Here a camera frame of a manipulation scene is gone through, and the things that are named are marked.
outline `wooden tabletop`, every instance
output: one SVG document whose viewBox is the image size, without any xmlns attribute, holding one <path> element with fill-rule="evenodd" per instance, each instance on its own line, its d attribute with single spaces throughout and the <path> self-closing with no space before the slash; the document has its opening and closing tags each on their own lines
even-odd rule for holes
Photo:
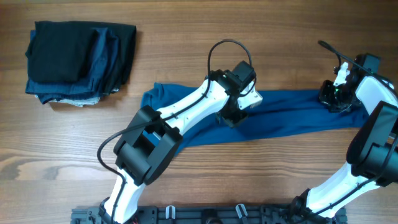
<svg viewBox="0 0 398 224">
<path fill-rule="evenodd" d="M 50 2 L 68 2 L 58 0 Z M 97 105 L 41 105 L 24 92 L 34 21 L 105 21 L 137 26 L 128 84 Z M 260 90 L 318 89 L 334 79 L 335 55 L 382 57 L 398 81 L 396 1 L 138 1 L 0 5 L 0 223 L 69 223 L 73 208 L 109 196 L 116 176 L 96 160 L 108 136 L 127 126 L 154 82 L 198 86 L 209 49 L 236 39 L 252 53 Z M 244 52 L 215 50 L 213 68 L 231 69 Z M 140 205 L 287 203 L 345 162 L 357 129 L 189 147 L 143 193 Z M 112 144 L 104 151 L 113 163 Z M 349 223 L 398 223 L 398 186 L 360 196 Z"/>
</svg>

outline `stack of folded clothes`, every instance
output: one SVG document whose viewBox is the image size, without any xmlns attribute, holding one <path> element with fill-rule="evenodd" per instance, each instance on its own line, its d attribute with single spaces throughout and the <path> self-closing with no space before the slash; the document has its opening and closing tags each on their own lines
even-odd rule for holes
<svg viewBox="0 0 398 224">
<path fill-rule="evenodd" d="M 131 25 L 36 22 L 25 53 L 25 92 L 42 104 L 96 104 L 127 82 L 135 46 L 136 27 Z"/>
</svg>

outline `blue cloth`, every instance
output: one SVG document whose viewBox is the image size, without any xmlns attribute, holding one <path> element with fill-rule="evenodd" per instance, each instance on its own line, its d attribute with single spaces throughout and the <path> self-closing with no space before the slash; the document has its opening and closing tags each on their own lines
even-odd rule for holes
<svg viewBox="0 0 398 224">
<path fill-rule="evenodd" d="M 88 59 L 88 74 L 75 83 L 37 83 L 28 79 L 25 92 L 38 96 L 42 104 L 51 100 L 85 100 L 103 96 L 103 87 L 119 51 L 119 38 L 109 28 L 94 28 L 98 38 Z"/>
<path fill-rule="evenodd" d="M 157 110 L 181 100 L 194 90 L 196 88 L 155 83 L 152 90 L 144 93 L 141 107 L 149 105 Z M 266 90 L 259 93 L 263 97 L 262 103 L 253 109 L 247 109 L 249 118 L 240 126 L 231 129 L 223 122 L 218 124 L 214 114 L 209 115 L 184 134 L 177 154 L 187 146 L 358 128 L 368 118 L 364 108 L 350 113 L 329 113 L 318 102 L 319 90 Z M 152 134 L 147 137 L 155 144 L 159 142 Z"/>
</svg>

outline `wooden table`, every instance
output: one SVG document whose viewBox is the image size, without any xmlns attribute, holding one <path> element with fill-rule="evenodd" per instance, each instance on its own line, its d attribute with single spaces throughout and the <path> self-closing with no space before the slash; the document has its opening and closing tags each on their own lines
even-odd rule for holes
<svg viewBox="0 0 398 224">
<path fill-rule="evenodd" d="M 258 89 L 317 89 L 333 80 L 336 57 L 319 39 L 350 57 L 379 55 L 379 71 L 398 80 L 394 1 L 58 1 L 0 6 L 0 223 L 68 223 L 72 208 L 109 196 L 116 177 L 97 162 L 99 144 L 127 126 L 154 82 L 198 86 L 207 53 L 221 39 L 240 40 L 251 51 Z M 24 52 L 34 21 L 42 20 L 136 25 L 128 84 L 84 108 L 41 105 L 26 95 Z M 227 69 L 242 59 L 238 46 L 226 44 L 211 64 Z M 186 148 L 147 187 L 140 205 L 290 202 L 343 165 L 356 132 Z M 111 148 L 104 152 L 108 163 L 115 159 Z M 397 223 L 397 208 L 398 186 L 392 184 L 350 203 L 349 223 Z"/>
</svg>

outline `blue fabric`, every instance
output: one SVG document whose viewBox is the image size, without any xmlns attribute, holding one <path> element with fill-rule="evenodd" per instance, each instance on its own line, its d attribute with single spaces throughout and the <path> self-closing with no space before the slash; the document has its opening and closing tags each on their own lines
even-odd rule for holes
<svg viewBox="0 0 398 224">
<path fill-rule="evenodd" d="M 141 107 L 149 105 L 157 110 L 181 100 L 194 90 L 196 88 L 155 83 L 152 90 L 144 93 Z M 239 127 L 231 129 L 223 122 L 218 124 L 215 115 L 209 115 L 184 134 L 177 154 L 187 146 L 358 128 L 368 118 L 364 108 L 350 113 L 329 113 L 318 102 L 319 90 L 266 90 L 259 93 L 263 97 L 261 105 L 247 109 L 249 118 Z M 147 137 L 153 143 L 159 142 L 152 134 Z"/>
<path fill-rule="evenodd" d="M 90 70 L 76 83 L 37 83 L 28 79 L 25 92 L 35 94 L 45 104 L 51 100 L 85 100 L 102 96 L 103 86 L 116 61 L 119 51 L 119 38 L 108 28 L 94 28 L 98 38 L 90 53 Z"/>
</svg>

